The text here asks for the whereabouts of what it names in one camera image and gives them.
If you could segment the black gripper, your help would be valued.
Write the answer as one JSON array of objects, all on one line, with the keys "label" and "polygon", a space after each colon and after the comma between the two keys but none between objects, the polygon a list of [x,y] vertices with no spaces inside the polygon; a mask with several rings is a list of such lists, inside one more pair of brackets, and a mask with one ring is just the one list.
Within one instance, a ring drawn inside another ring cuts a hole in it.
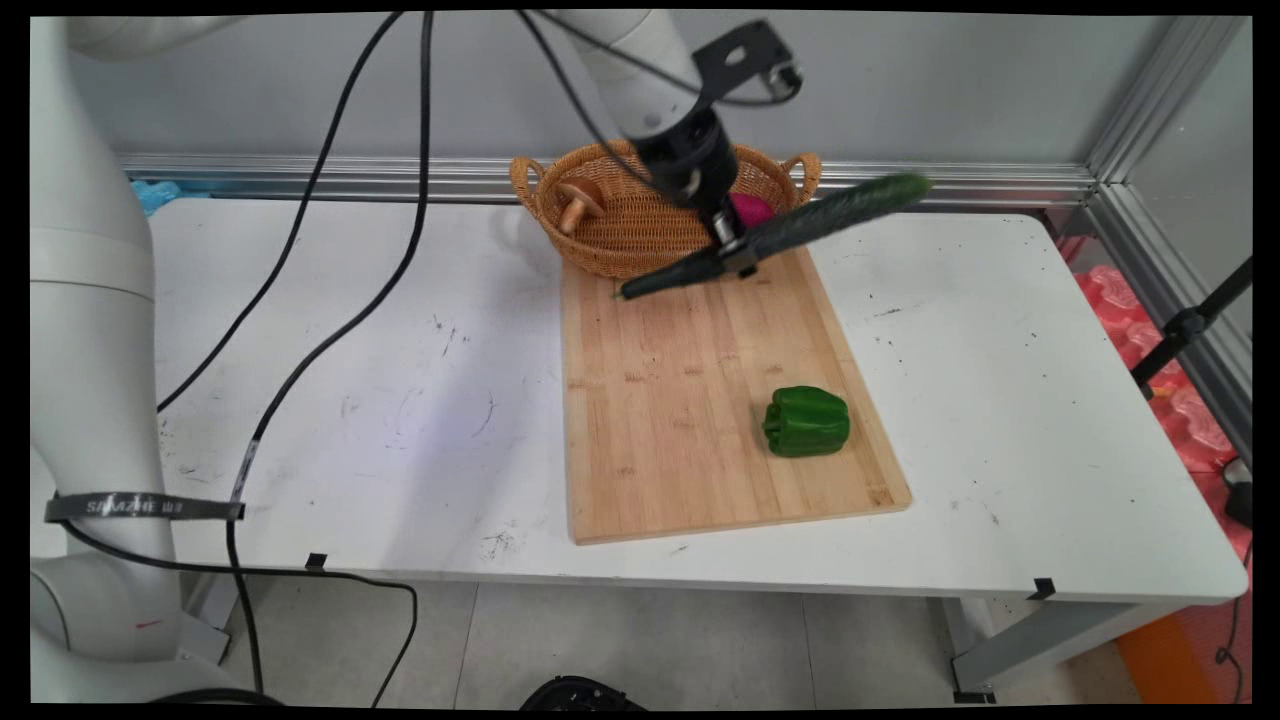
[{"label": "black gripper", "polygon": [[741,243],[745,224],[730,192],[739,159],[714,109],[699,108],[668,129],[632,141],[652,184],[678,208],[704,213],[704,227],[722,251],[724,274],[758,272],[756,250]]}]

